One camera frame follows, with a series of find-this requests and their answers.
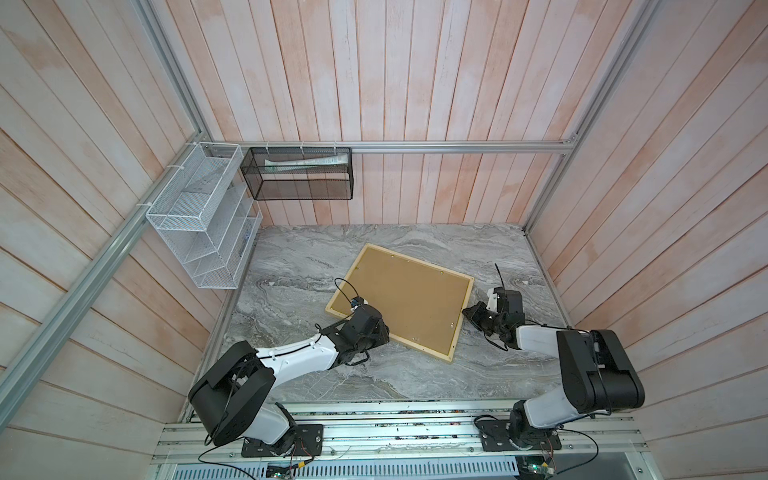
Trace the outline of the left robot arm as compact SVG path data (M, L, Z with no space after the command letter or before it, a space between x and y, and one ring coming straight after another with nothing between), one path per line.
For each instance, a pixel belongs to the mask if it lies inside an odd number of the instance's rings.
M239 438L259 441L280 455L296 445L296 422L288 410L266 405L270 392L291 380L338 366L389 342L389 328L371 305L359 304L345 319L303 341L256 349L233 344L192 386L188 400L216 447Z

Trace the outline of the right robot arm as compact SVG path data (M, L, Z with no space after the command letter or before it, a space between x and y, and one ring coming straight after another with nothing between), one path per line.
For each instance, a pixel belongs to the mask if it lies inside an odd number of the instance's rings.
M580 330L537 323L523 311L522 294L504 287L488 300L462 310L486 340L511 349L552 357L559 362L561 384L535 398L516 402L507 424L509 441L518 449L538 448L555 440L559 425L593 415L637 409L645 390L618 335L607 329Z

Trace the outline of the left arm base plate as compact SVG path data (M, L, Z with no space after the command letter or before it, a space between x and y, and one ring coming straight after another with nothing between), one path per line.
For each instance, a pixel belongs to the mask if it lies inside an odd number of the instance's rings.
M283 456L320 456L324 437L322 424L299 424L273 445L246 437L241 450L243 458L272 458Z

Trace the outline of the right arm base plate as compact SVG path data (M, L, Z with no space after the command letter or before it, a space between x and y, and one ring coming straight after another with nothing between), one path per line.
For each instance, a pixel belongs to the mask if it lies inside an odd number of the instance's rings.
M555 430L542 430L490 416L474 420L485 452L528 450L561 450L562 442Z

